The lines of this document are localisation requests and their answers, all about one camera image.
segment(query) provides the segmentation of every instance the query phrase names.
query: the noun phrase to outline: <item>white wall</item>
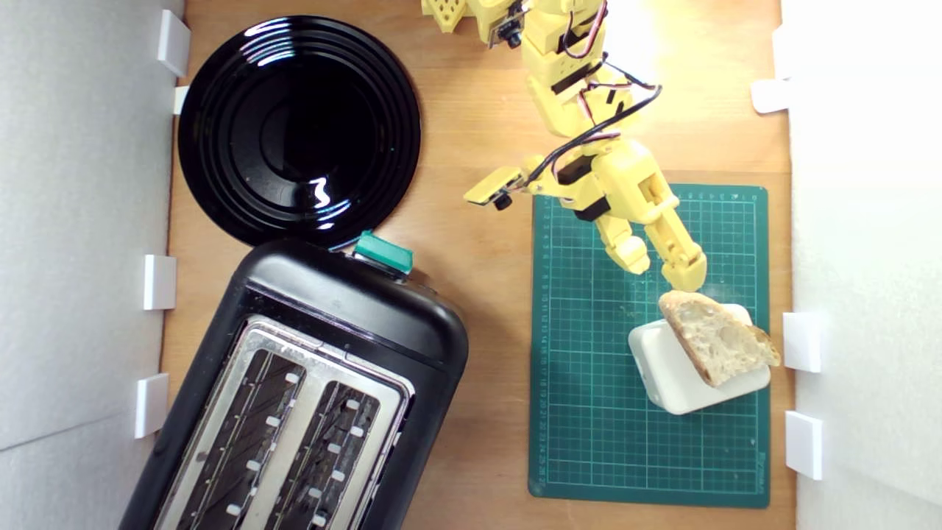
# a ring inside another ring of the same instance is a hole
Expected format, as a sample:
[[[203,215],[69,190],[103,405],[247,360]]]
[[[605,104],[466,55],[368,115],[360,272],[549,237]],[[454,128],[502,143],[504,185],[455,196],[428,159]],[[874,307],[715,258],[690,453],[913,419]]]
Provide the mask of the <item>white wall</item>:
[[[183,0],[0,3],[0,528],[114,527],[148,454],[135,381],[163,325],[143,257],[167,245]]]
[[[822,315],[823,480],[798,527],[942,528],[942,33],[917,0],[784,0],[794,307]]]

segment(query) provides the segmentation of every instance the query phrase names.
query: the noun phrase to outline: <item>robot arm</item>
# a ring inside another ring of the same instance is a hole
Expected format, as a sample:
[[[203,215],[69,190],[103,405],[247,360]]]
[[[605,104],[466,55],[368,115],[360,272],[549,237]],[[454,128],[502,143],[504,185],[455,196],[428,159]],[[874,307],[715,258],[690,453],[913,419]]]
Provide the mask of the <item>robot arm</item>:
[[[606,0],[423,0],[445,31],[457,24],[456,16],[470,15],[482,41],[520,47],[527,88],[544,125],[570,139],[546,158],[495,170],[464,198],[504,209],[515,192],[557,197],[579,219],[595,223],[606,252],[630,273],[650,266],[644,242],[631,231],[632,223],[642,224],[671,285],[699,290],[707,258],[677,217],[677,197],[647,149],[614,128],[657,97],[660,87],[607,63],[607,6]],[[637,88],[650,95],[635,101]]]

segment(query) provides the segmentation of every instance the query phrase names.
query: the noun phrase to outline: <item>green cutting mat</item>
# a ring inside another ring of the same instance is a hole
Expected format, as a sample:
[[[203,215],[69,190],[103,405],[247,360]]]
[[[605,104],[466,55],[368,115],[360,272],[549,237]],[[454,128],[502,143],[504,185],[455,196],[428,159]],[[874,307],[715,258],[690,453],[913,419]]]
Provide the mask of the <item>green cutting mat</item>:
[[[701,291],[745,306],[769,330],[768,195],[762,188],[673,185],[678,213],[706,251]],[[637,230],[644,237],[643,230]],[[594,224],[558,201],[534,211],[529,489],[538,497],[765,507],[769,390],[674,416],[651,403],[627,345],[660,319],[669,289],[651,269],[625,273]]]

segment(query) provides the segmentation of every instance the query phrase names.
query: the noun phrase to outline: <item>wooden surface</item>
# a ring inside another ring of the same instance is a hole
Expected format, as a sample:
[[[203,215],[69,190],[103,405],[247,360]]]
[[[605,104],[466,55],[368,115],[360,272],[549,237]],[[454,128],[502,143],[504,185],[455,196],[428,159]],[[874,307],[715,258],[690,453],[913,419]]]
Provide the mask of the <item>wooden surface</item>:
[[[755,115],[749,84],[771,76],[775,0],[618,0],[632,16],[618,32],[665,90],[629,131],[674,182],[753,184],[769,190],[771,325],[791,303],[790,184],[785,116]],[[415,0],[187,0],[190,75],[228,37],[268,18],[311,13],[360,26],[385,41],[414,78],[423,113],[418,173],[377,230],[415,251],[416,266],[461,307],[467,369],[435,443],[407,529],[795,527],[795,478],[785,467],[784,410],[793,384],[773,371],[771,505],[765,510],[588,503],[527,492],[530,203],[472,207],[463,193],[500,165],[549,152],[517,52],[488,51],[471,21],[442,35]],[[175,395],[238,261],[248,248],[196,206],[174,155],[170,254],[178,258],[177,308],[167,314],[162,369]],[[651,273],[657,273],[657,266]]]

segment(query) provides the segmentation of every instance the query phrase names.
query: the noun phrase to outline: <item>toaster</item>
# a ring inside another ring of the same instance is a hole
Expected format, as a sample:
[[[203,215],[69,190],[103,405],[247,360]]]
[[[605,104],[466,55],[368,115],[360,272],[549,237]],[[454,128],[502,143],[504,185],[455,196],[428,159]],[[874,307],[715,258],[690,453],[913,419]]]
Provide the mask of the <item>toaster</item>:
[[[351,254],[252,249],[121,529],[398,528],[467,359],[401,250],[368,233]]]

